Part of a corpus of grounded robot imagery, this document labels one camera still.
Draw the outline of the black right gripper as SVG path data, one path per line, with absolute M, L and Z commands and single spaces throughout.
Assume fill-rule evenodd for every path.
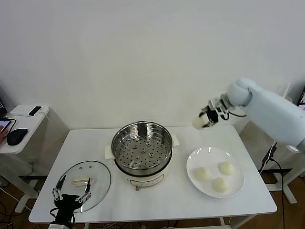
M 229 118 L 229 108 L 231 105 L 227 101 L 226 95 L 221 95 L 218 98 L 213 98 L 209 100 L 209 107 L 204 107 L 201 109 L 199 116 L 207 114 L 209 123 L 208 127 L 212 127 L 218 123 L 218 116 L 221 118 Z

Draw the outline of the person's hand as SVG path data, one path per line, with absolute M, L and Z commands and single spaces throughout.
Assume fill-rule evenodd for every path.
M 0 145 L 4 141 L 5 136 L 7 135 L 8 130 L 4 128 L 4 126 L 0 126 Z

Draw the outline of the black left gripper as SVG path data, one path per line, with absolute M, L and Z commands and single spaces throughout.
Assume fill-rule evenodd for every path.
M 91 178 L 88 179 L 85 193 L 81 197 L 77 195 L 61 195 L 65 179 L 66 175 L 63 175 L 55 188 L 52 189 L 54 204 L 58 209 L 55 223 L 73 223 L 75 221 L 74 211 L 81 208 L 82 203 L 85 203 L 91 197 Z

